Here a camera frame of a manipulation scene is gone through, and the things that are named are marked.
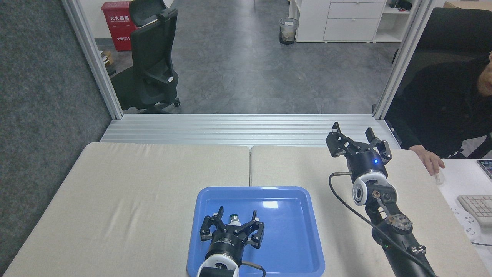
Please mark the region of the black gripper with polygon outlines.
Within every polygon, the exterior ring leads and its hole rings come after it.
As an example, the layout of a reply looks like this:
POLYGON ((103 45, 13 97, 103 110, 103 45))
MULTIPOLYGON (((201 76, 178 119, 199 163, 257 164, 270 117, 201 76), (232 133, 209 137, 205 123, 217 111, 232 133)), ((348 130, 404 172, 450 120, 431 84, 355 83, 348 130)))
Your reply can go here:
POLYGON ((228 228, 221 219, 223 209, 221 206, 216 215, 206 216, 200 228, 201 241, 211 240, 206 259, 214 254, 226 254, 237 265, 240 265, 246 244, 251 244, 256 249, 261 247, 265 224, 257 218, 257 210, 253 210, 251 221, 238 226, 236 235, 228 233, 228 228), (216 227, 213 233, 210 231, 212 225, 216 227))
POLYGON ((387 178, 388 172, 385 168, 385 162, 392 159, 388 142, 386 140, 381 141, 376 137, 372 128, 367 128, 365 135, 369 142, 369 151, 360 152, 360 142, 355 142, 342 134, 339 123, 335 122, 332 131, 326 138, 326 144, 332 157, 346 156, 348 170, 352 172, 352 180, 356 180, 361 175, 371 171, 381 172, 387 178), (373 150, 374 147, 378 149, 379 153, 373 150))

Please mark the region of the person's hand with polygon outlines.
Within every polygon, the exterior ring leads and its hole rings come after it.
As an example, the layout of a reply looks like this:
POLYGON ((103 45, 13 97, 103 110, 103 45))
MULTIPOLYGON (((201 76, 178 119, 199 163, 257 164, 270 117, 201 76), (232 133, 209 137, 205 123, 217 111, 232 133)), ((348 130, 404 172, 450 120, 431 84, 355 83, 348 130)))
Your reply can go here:
POLYGON ((409 150, 417 154, 430 176, 439 174, 440 169, 445 168, 444 161, 435 153, 428 151, 421 144, 409 147, 409 150))

